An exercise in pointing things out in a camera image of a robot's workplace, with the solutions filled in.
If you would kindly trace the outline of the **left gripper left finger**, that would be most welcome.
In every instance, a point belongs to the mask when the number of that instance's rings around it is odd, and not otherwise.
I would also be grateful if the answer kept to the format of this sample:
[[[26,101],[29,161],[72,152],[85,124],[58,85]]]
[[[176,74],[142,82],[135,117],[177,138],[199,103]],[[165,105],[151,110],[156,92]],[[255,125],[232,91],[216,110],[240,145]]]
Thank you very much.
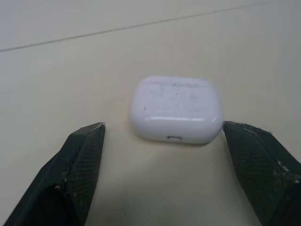
[[[83,226],[95,193],[106,125],[71,133],[38,172],[6,226]]]

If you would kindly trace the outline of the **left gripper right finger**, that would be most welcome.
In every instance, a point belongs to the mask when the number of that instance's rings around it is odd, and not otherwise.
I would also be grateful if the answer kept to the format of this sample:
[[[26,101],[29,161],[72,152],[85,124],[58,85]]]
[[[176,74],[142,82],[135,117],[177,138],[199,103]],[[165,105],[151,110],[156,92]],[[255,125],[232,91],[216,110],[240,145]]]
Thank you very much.
[[[232,164],[263,226],[301,224],[301,164],[268,131],[225,121]]]

